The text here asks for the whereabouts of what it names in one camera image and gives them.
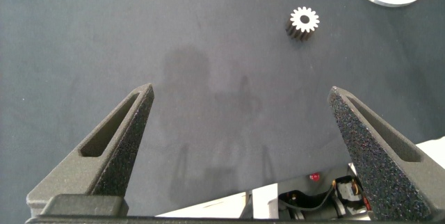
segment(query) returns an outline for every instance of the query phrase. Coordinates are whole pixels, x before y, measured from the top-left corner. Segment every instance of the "black cable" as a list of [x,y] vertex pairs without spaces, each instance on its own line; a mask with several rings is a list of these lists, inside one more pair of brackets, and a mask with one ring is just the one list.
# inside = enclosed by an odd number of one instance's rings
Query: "black cable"
[[292,209],[300,210],[300,211],[313,211],[313,210],[316,210],[316,209],[320,208],[321,206],[323,206],[323,205],[325,204],[326,200],[330,197],[330,195],[331,195],[331,193],[333,192],[334,189],[335,189],[334,186],[331,186],[331,187],[329,188],[329,190],[328,190],[327,193],[326,193],[326,196],[323,198],[323,200],[321,201],[320,205],[317,206],[317,207],[312,207],[312,208],[296,207],[296,206],[290,205],[289,203],[287,203],[287,202],[285,202],[285,201],[283,201],[283,200],[280,200],[280,199],[279,199],[279,201],[280,201],[283,205],[285,205],[286,207],[288,207],[288,208],[292,208]]

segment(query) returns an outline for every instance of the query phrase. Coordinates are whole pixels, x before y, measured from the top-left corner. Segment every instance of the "gear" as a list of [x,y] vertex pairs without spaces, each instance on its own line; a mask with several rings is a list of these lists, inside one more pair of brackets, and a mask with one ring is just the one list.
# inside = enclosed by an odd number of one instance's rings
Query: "gear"
[[318,15],[311,8],[298,8],[293,11],[286,24],[287,34],[296,40],[307,40],[318,28]]

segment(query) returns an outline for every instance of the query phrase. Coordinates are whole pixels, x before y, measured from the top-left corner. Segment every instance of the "wire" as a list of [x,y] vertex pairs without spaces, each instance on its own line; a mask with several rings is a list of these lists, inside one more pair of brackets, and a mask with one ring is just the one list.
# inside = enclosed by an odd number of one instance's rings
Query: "wire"
[[286,207],[288,207],[288,208],[292,208],[292,209],[295,209],[295,210],[312,211],[312,210],[318,209],[319,207],[323,206],[323,205],[325,204],[326,200],[327,200],[327,199],[330,197],[330,195],[332,194],[332,192],[333,192],[334,189],[335,189],[335,181],[332,182],[332,185],[331,185],[331,187],[329,188],[329,190],[327,191],[326,196],[323,198],[323,201],[322,201],[322,202],[320,203],[320,205],[317,206],[317,207],[312,207],[312,208],[296,207],[296,206],[290,205],[289,203],[287,203],[287,202],[285,202],[285,201],[283,201],[283,200],[280,200],[280,202],[281,202],[283,205],[285,205]]

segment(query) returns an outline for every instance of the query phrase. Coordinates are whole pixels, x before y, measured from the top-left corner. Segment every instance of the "small white gear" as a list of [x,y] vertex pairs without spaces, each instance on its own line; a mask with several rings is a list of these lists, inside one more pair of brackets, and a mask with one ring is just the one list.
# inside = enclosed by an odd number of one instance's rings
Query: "small white gear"
[[318,15],[311,8],[298,8],[293,11],[286,24],[287,34],[297,40],[307,40],[318,28]]

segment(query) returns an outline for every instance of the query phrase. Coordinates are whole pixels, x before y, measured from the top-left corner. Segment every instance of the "dark gray table surface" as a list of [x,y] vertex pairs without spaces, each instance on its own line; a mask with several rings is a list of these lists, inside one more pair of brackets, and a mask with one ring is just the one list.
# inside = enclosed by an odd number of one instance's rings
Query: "dark gray table surface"
[[[320,16],[309,41],[284,23]],[[133,88],[155,100],[127,191],[165,211],[349,161],[349,90],[418,143],[445,135],[444,0],[0,0],[0,219]]]

